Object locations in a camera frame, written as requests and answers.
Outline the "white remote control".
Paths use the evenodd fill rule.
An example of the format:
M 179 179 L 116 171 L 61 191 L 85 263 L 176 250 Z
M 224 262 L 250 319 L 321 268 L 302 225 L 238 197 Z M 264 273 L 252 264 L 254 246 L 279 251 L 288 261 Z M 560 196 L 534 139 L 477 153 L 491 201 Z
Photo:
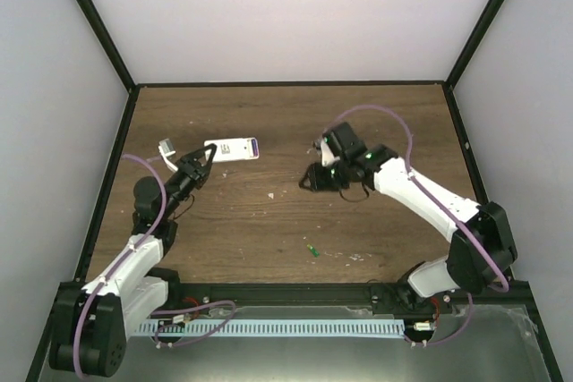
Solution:
M 217 145 L 218 149 L 214 157 L 214 163 L 249 161 L 255 160 L 252 159 L 250 138 L 205 140 L 203 145 L 206 146 L 211 143 Z

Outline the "blue purple battery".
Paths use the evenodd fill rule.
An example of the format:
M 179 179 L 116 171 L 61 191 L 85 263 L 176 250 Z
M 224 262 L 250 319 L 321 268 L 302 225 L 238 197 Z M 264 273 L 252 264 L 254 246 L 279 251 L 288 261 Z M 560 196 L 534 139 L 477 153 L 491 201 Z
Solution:
M 252 159 L 258 159 L 260 156 L 259 144 L 256 138 L 250 138 Z

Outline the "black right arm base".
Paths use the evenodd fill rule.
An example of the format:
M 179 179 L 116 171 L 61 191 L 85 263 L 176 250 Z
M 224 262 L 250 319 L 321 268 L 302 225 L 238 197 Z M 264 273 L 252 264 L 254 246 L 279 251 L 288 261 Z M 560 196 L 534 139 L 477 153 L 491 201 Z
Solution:
M 445 311 L 450 313 L 448 305 L 443 305 L 436 297 L 423 298 L 405 283 L 369 283 L 372 305 L 394 315 L 425 315 Z

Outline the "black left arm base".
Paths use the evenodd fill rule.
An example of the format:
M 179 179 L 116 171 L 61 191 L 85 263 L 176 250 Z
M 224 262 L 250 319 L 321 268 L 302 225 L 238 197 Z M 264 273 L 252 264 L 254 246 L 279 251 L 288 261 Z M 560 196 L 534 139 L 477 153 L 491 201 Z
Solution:
M 167 300 L 152 312 L 153 316 L 166 316 L 168 311 L 172 315 L 173 311 L 179 313 L 183 309 L 204 304 L 204 301 L 200 300 L 201 289 L 184 284 L 174 269 L 154 267 L 147 276 L 159 278 L 167 283 Z

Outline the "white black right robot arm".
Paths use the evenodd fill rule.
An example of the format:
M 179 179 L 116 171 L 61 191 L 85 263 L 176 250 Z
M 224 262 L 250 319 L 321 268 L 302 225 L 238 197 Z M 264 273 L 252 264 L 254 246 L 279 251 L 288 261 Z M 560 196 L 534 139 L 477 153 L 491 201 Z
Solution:
M 446 256 L 410 269 L 398 289 L 400 307 L 416 313 L 430 297 L 450 290 L 470 294 L 487 288 L 506 291 L 503 275 L 517 259 L 506 211 L 488 201 L 480 204 L 458 196 L 417 173 L 393 149 L 369 148 L 349 123 L 340 123 L 314 144 L 321 159 L 310 164 L 299 182 L 311 192 L 342 193 L 358 183 L 394 199 L 440 233 L 449 244 Z

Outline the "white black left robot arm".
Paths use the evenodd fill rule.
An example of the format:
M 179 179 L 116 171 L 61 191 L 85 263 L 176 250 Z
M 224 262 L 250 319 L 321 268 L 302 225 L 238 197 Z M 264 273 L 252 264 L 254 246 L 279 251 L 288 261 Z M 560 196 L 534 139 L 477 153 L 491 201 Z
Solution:
M 124 248 L 95 279 L 61 287 L 56 296 L 51 369 L 109 378 L 141 322 L 156 309 L 171 314 L 182 306 L 182 290 L 151 271 L 175 241 L 172 215 L 208 180 L 217 146 L 210 143 L 175 162 L 169 160 L 175 153 L 169 140 L 158 149 L 172 175 L 163 182 L 152 170 L 134 185 L 133 229 Z

